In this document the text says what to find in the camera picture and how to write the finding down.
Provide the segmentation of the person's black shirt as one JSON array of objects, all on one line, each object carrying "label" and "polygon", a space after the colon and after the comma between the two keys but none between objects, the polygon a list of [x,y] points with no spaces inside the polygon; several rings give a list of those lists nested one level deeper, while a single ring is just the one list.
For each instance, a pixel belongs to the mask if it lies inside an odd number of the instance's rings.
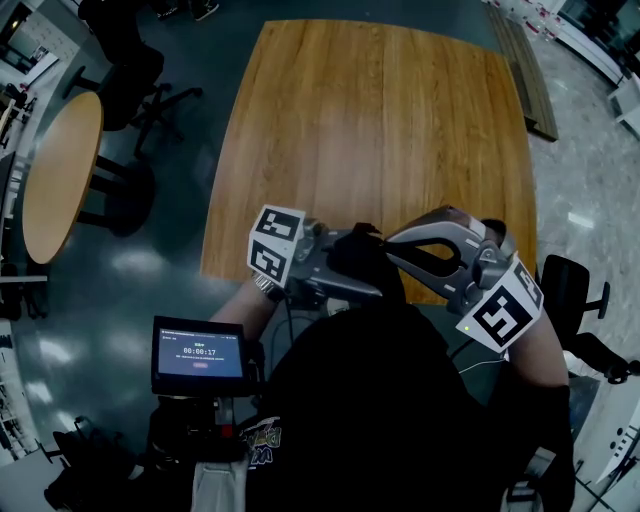
[{"label": "person's black shirt", "polygon": [[553,456],[534,481],[543,512],[574,500],[569,386],[532,385],[508,360],[479,403],[410,305],[306,328],[243,436],[246,512],[499,512],[539,450]]}]

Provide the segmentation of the row of clear water jugs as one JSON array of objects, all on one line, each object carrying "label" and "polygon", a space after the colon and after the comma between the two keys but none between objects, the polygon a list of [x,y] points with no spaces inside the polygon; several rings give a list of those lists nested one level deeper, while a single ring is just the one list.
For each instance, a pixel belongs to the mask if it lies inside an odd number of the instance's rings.
[{"label": "row of clear water jugs", "polygon": [[539,0],[494,0],[494,4],[508,20],[528,29],[536,37],[551,41],[562,33],[560,18]]}]

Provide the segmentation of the white desk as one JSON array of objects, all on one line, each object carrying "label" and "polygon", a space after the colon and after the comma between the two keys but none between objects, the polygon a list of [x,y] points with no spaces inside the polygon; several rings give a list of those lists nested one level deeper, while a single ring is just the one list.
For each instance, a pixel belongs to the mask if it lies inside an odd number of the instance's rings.
[{"label": "white desk", "polygon": [[640,430],[640,377],[620,385],[602,382],[576,440],[578,477],[598,483],[619,464]]}]

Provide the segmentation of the black soft pouch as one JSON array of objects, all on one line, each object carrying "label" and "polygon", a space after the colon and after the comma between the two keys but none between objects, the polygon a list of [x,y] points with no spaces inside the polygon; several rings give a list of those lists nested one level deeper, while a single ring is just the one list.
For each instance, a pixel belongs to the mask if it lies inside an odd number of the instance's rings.
[{"label": "black soft pouch", "polygon": [[381,232],[369,223],[356,223],[328,250],[327,264],[335,272],[364,282],[387,302],[405,304],[406,294],[397,266],[388,258]]}]

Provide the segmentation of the black monitor mount rig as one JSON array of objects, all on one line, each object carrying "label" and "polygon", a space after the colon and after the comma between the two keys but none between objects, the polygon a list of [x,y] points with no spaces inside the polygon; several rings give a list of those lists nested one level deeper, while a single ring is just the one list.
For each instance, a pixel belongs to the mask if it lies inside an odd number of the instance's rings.
[{"label": "black monitor mount rig", "polygon": [[214,381],[197,396],[158,397],[149,420],[147,454],[158,466],[184,467],[195,462],[234,462],[243,448],[234,417],[236,399],[260,398],[265,384],[265,352],[251,342],[245,350],[245,374],[239,381]]}]

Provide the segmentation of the silver wristwatch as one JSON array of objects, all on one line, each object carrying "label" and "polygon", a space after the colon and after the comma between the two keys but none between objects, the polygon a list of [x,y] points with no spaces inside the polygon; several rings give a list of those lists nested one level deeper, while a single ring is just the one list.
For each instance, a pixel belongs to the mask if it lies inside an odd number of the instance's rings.
[{"label": "silver wristwatch", "polygon": [[279,303],[286,297],[286,293],[281,287],[260,273],[253,272],[252,280],[262,294],[271,302]]}]

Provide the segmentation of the wooden plank bench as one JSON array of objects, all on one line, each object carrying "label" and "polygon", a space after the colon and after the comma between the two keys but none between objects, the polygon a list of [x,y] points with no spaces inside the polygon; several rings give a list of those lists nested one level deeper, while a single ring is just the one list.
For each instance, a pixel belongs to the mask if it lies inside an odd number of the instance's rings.
[{"label": "wooden plank bench", "polygon": [[500,51],[510,65],[527,131],[556,142],[559,135],[550,96],[524,29],[507,19],[497,7],[490,4],[484,7]]}]

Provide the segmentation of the white cabinet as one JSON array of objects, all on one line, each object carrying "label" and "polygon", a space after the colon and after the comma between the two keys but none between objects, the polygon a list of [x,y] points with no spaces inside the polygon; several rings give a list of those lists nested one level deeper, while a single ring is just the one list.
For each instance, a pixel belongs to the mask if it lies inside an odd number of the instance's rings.
[{"label": "white cabinet", "polygon": [[640,139],[640,77],[632,73],[608,95],[608,100],[614,107],[616,122],[627,126]]}]

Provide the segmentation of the person's right forearm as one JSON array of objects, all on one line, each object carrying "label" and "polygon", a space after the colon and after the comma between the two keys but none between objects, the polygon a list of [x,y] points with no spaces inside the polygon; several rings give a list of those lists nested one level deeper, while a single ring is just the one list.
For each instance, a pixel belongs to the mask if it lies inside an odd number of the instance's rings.
[{"label": "person's right forearm", "polygon": [[569,384],[564,353],[545,312],[508,348],[509,361],[522,379],[540,387]]}]

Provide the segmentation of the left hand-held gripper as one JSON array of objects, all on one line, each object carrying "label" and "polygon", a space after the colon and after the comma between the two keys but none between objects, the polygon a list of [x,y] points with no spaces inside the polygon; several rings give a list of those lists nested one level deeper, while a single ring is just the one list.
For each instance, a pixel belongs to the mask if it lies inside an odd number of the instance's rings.
[{"label": "left hand-held gripper", "polygon": [[301,210],[267,204],[249,233],[247,266],[281,287],[293,307],[320,307],[327,298],[381,299],[375,286],[329,270],[326,263],[328,251],[362,245],[353,229],[331,229]]}]

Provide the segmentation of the person's left forearm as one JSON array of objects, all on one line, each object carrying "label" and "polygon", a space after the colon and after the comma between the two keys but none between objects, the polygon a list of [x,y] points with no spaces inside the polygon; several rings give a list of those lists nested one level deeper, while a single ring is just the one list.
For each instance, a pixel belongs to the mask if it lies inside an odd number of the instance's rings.
[{"label": "person's left forearm", "polygon": [[249,326],[258,325],[267,322],[275,309],[276,303],[254,280],[248,280],[211,317],[211,321]]}]

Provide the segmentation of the person's light grey trousers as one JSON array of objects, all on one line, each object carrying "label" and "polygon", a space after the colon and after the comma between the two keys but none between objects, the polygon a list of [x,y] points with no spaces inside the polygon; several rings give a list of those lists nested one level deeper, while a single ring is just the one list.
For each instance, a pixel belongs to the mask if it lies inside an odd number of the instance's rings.
[{"label": "person's light grey trousers", "polygon": [[248,458],[195,465],[190,512],[245,512]]}]

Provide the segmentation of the round wooden table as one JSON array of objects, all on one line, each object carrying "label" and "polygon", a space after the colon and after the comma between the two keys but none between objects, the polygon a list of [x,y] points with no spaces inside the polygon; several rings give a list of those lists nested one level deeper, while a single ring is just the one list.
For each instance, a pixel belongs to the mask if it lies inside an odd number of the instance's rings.
[{"label": "round wooden table", "polygon": [[99,154],[104,109],[85,92],[57,114],[42,138],[24,191],[22,230],[38,264],[53,260],[78,224],[128,236],[146,221],[155,178],[142,162],[120,165]]}]

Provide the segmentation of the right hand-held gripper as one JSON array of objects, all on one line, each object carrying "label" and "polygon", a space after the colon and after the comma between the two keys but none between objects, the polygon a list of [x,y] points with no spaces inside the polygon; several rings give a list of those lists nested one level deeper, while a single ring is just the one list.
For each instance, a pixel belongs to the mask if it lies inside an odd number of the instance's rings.
[{"label": "right hand-held gripper", "polygon": [[[385,238],[399,269],[447,300],[456,329],[496,353],[541,316],[543,293],[516,252],[507,256],[473,217],[419,217]],[[443,259],[427,246],[447,247]]]}]

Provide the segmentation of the black office chair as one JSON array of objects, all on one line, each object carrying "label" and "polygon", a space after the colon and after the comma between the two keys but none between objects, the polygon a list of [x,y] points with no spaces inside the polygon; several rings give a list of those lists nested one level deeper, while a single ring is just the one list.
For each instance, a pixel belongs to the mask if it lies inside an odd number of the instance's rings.
[{"label": "black office chair", "polygon": [[640,377],[640,361],[626,360],[608,348],[590,332],[580,332],[585,313],[595,311],[602,320],[608,309],[611,286],[603,285],[602,295],[588,299],[590,272],[583,265],[558,256],[546,258],[539,286],[544,294],[544,308],[563,350],[602,374],[611,385]]},{"label": "black office chair", "polygon": [[162,113],[189,96],[201,97],[199,87],[163,98],[171,90],[161,83],[164,56],[142,39],[134,0],[81,0],[79,18],[96,37],[111,68],[99,83],[78,76],[74,84],[97,93],[104,110],[103,129],[121,131],[128,126],[140,130],[134,156],[144,157],[142,146],[154,124],[169,129],[177,140],[184,135]]}]

